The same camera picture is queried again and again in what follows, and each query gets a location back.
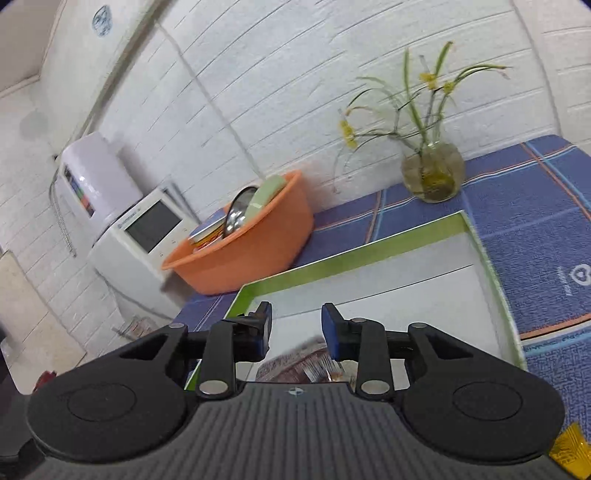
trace plastic basin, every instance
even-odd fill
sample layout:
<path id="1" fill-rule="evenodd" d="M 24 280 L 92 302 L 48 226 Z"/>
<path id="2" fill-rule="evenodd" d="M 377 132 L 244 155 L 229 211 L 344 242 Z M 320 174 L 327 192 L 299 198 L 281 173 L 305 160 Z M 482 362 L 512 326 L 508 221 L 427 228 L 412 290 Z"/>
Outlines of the plastic basin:
<path id="1" fill-rule="evenodd" d="M 300 171 L 283 175 L 287 185 L 240 230 L 193 253 L 185 239 L 164 260 L 197 292 L 215 295 L 287 270 L 306 243 L 314 217 Z"/>

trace glass vase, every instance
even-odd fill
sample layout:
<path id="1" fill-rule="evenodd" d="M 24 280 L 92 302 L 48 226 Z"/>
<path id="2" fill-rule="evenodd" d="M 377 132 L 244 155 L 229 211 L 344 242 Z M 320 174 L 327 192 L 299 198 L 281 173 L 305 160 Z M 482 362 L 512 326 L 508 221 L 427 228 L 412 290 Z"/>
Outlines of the glass vase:
<path id="1" fill-rule="evenodd" d="M 424 145 L 419 151 L 407 150 L 401 168 L 406 188 L 427 203 L 454 197 L 466 178 L 462 155 L 455 145 L 443 140 Z"/>

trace blue tablecloth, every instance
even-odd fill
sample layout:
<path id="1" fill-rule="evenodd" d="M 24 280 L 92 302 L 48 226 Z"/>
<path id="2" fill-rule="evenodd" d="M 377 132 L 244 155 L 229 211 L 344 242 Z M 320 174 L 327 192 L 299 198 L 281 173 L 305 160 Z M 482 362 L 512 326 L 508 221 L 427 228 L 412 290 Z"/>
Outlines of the blue tablecloth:
<path id="1" fill-rule="evenodd" d="M 428 205 L 403 185 L 315 216 L 294 266 L 465 210 L 505 290 L 528 368 L 560 392 L 566 422 L 591 438 L 591 157 L 555 135 L 466 163 L 461 193 Z M 195 295 L 177 316 L 190 330 L 224 317 L 236 293 Z"/>

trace ceiling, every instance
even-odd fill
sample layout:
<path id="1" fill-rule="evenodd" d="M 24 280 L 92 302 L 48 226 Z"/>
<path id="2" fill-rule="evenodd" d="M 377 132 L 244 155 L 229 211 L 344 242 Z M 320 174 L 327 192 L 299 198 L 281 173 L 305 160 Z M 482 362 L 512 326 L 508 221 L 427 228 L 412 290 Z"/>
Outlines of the ceiling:
<path id="1" fill-rule="evenodd" d="M 39 73 L 60 3 L 14 0 L 0 12 L 0 92 Z"/>

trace display screen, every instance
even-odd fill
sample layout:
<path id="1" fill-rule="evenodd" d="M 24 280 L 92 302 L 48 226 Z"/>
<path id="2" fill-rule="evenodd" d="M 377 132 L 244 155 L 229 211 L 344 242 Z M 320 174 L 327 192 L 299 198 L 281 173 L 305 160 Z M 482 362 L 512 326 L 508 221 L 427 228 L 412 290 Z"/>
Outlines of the display screen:
<path id="1" fill-rule="evenodd" d="M 150 253 L 180 221 L 165 204 L 157 201 L 125 231 Z"/>

